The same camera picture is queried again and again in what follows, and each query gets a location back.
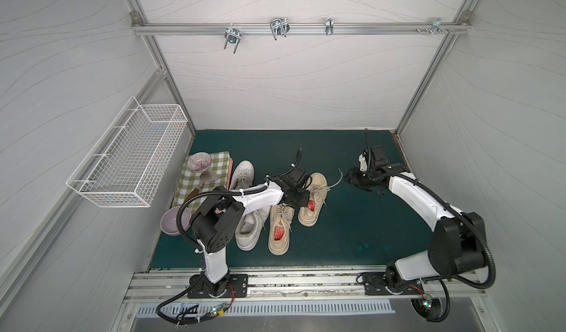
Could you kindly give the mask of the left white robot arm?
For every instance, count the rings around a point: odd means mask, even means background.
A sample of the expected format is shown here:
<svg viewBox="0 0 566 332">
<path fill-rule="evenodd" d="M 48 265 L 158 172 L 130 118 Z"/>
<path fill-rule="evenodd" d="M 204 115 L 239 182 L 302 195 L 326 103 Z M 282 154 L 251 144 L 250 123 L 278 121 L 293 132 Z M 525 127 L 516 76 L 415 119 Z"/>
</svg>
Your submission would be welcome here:
<svg viewBox="0 0 566 332">
<path fill-rule="evenodd" d="M 249 189 L 228 190 L 222 186 L 189 198 L 175 217 L 179 235 L 192 244 L 200 255 L 201 275 L 206 283 L 215 285 L 227 281 L 226 246 L 233 239 L 240 219 L 253 211 L 272 205 L 307 207 L 310 193 L 307 182 L 312 176 L 298 166 L 276 177 L 268 177 L 262 185 Z M 200 207 L 190 217 L 187 234 L 182 216 L 190 203 L 203 198 Z"/>
</svg>

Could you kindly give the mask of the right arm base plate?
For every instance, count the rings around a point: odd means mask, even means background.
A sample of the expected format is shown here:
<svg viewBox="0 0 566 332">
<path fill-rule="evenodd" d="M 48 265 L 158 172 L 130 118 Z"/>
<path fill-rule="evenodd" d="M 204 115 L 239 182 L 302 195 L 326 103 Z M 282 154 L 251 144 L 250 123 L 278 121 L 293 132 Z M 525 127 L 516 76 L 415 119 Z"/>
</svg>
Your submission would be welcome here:
<svg viewBox="0 0 566 332">
<path fill-rule="evenodd" d="M 421 295 L 424 291 L 416 280 L 403 280 L 393 272 L 362 272 L 356 279 L 368 296 L 382 295 Z"/>
</svg>

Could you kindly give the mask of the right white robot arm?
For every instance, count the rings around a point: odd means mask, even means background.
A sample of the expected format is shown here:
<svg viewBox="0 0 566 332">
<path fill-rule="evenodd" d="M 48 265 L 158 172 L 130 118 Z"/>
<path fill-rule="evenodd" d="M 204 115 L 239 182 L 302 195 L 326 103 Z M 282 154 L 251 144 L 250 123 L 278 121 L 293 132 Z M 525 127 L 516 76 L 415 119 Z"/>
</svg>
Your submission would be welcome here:
<svg viewBox="0 0 566 332">
<path fill-rule="evenodd" d="M 455 279 L 474 289 L 488 289 L 496 281 L 495 259 L 486 240 L 485 222 L 475 212 L 465 213 L 444 201 L 408 168 L 392 164 L 380 146 L 367 146 L 346 181 L 364 191 L 377 186 L 408 204 L 433 233 L 428 248 L 389 264 L 382 285 L 399 295 L 418 281 Z"/>
</svg>

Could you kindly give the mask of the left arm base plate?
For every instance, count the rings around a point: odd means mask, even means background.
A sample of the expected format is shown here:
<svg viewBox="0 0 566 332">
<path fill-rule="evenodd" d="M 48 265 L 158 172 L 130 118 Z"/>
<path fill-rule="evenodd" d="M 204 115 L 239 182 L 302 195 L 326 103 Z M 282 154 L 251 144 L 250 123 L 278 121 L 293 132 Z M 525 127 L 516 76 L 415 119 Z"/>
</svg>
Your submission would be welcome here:
<svg viewBox="0 0 566 332">
<path fill-rule="evenodd" d="M 245 298 L 248 295 L 249 276 L 228 273 L 217 283 L 212 283 L 202 272 L 190 278 L 189 299 L 197 298 Z"/>
</svg>

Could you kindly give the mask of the beige lace sneaker with laces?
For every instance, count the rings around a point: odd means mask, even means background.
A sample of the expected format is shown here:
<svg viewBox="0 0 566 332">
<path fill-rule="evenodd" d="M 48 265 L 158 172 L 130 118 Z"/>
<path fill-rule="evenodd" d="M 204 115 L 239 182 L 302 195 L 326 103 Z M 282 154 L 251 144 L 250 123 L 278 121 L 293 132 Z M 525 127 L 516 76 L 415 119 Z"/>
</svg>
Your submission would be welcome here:
<svg viewBox="0 0 566 332">
<path fill-rule="evenodd" d="M 302 207 L 299 210 L 299 222 L 303 226 L 312 227 L 317 223 L 322 206 L 325 204 L 328 192 L 331 188 L 337 186 L 343 180 L 343 172 L 340 169 L 338 171 L 340 174 L 339 180 L 333 185 L 329 185 L 327 183 L 326 177 L 319 172 L 311 175 L 312 180 L 307 187 L 307 190 L 310 192 L 309 200 L 312 199 L 315 201 L 316 208 L 314 212 L 309 211 L 307 206 Z"/>
</svg>

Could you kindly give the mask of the red orange insole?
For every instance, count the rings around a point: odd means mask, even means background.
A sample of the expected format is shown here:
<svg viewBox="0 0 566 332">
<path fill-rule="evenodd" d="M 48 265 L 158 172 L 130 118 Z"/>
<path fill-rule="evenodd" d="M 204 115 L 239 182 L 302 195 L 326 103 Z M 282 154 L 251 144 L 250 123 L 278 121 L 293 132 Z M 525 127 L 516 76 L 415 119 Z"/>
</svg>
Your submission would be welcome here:
<svg viewBox="0 0 566 332">
<path fill-rule="evenodd" d="M 308 202 L 308 204 L 307 204 L 307 208 L 308 208 L 309 211 L 314 212 L 314 211 L 315 211 L 315 208 L 316 208 L 316 206 L 315 206 L 315 201 L 312 200 L 312 199 L 310 199 L 309 202 Z"/>
</svg>

